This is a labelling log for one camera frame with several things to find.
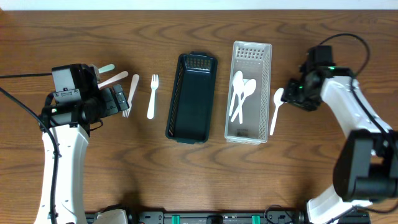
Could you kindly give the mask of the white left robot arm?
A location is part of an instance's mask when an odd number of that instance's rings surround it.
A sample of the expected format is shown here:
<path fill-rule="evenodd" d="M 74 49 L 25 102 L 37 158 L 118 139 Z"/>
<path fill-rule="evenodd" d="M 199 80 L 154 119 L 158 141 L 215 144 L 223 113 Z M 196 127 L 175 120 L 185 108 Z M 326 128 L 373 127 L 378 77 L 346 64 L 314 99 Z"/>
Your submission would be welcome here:
<path fill-rule="evenodd" d="M 45 162 L 36 223 L 86 223 L 83 174 L 92 124 L 129 108 L 121 85 L 50 93 L 39 116 Z"/>

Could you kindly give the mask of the white plastic spoon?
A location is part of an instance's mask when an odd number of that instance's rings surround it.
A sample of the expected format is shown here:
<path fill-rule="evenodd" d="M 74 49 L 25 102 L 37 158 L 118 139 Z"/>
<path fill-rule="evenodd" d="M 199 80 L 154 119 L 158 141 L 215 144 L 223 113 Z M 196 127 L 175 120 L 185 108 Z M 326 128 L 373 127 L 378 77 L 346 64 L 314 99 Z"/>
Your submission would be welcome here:
<path fill-rule="evenodd" d="M 229 106 L 229 116 L 233 114 L 235 97 L 241 96 L 241 93 L 243 92 L 243 86 L 244 86 L 243 73 L 242 71 L 238 70 L 233 77 L 233 95 Z"/>
<path fill-rule="evenodd" d="M 250 79 L 244 84 L 243 88 L 243 97 L 239 98 L 239 103 L 238 107 L 236 108 L 232 118 L 231 122 L 233 122 L 236 117 L 239 117 L 239 123 L 243 123 L 243 103 L 245 102 L 246 98 L 254 93 L 256 90 L 257 82 L 255 79 Z"/>
<path fill-rule="evenodd" d="M 278 115 L 278 112 L 279 112 L 279 107 L 284 104 L 284 102 L 282 101 L 283 94 L 284 94 L 284 89 L 283 88 L 279 88 L 274 94 L 273 100 L 274 100 L 274 104 L 275 104 L 275 110 L 274 110 L 274 114 L 273 114 L 273 117 L 272 117 L 270 133 L 269 133 L 271 136 L 274 134 L 276 121 L 277 121 L 277 115 Z"/>

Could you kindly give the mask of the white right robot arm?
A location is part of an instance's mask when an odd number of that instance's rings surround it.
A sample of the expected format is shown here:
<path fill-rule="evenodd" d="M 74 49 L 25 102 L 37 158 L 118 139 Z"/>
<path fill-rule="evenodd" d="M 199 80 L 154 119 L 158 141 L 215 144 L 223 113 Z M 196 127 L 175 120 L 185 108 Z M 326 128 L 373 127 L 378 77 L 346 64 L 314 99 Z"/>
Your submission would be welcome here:
<path fill-rule="evenodd" d="M 327 104 L 346 137 L 332 186 L 307 202 L 310 223 L 335 223 L 355 210 L 397 197 L 397 131 L 371 108 L 354 76 L 291 79 L 281 100 L 307 111 Z"/>

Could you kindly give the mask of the pale green plastic fork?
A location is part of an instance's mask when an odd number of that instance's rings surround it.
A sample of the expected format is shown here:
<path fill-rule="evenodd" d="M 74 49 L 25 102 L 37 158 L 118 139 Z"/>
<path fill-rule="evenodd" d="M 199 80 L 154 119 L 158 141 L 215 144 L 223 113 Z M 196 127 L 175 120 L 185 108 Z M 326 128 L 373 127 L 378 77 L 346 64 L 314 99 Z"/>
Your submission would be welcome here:
<path fill-rule="evenodd" d="M 106 73 L 106 72 L 110 72 L 110 71 L 112 71 L 114 69 L 115 69 L 115 65 L 114 64 L 108 64 L 108 65 L 105 65 L 105 66 L 99 68 L 98 72 L 99 73 Z"/>

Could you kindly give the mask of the white plastic fork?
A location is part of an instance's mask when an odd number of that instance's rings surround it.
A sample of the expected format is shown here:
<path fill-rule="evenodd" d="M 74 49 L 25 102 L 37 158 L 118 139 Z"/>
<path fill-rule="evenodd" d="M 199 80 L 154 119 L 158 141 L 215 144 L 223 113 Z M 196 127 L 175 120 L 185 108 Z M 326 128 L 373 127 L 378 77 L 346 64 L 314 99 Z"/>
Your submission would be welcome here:
<path fill-rule="evenodd" d="M 123 111 L 123 117 L 124 118 L 128 118 L 129 117 L 130 111 L 132 109 L 132 99 L 133 99 L 135 90 L 137 88 L 138 82 L 139 82 L 139 75 L 138 74 L 134 74 L 132 76 L 130 90 L 129 90 L 129 95 L 128 95 L 128 99 L 127 99 L 127 103 L 128 103 L 129 108 L 127 110 Z"/>
<path fill-rule="evenodd" d="M 155 93 L 156 93 L 156 89 L 158 89 L 158 87 L 159 87 L 159 75 L 153 74 L 151 84 L 150 84 L 150 88 L 151 88 L 150 100 L 149 100 L 149 106 L 148 106 L 148 110 L 147 110 L 147 118 L 148 119 L 154 118 Z"/>
<path fill-rule="evenodd" d="M 116 81 L 118 81 L 118 80 L 121 80 L 121 79 L 123 79 L 123 78 L 126 78 L 128 75 L 129 75 L 129 74 L 128 74 L 127 71 L 123 71 L 123 72 L 121 72 L 121 73 L 119 73 L 119 74 L 117 74 L 117 75 L 111 77 L 110 79 L 108 79 L 108 80 L 106 80 L 106 81 L 103 81 L 103 82 L 99 83 L 99 84 L 98 84 L 98 88 L 101 89 L 102 87 L 104 87 L 104 86 L 106 86 L 106 85 L 112 84 L 112 83 L 114 83 L 114 82 L 116 82 Z"/>

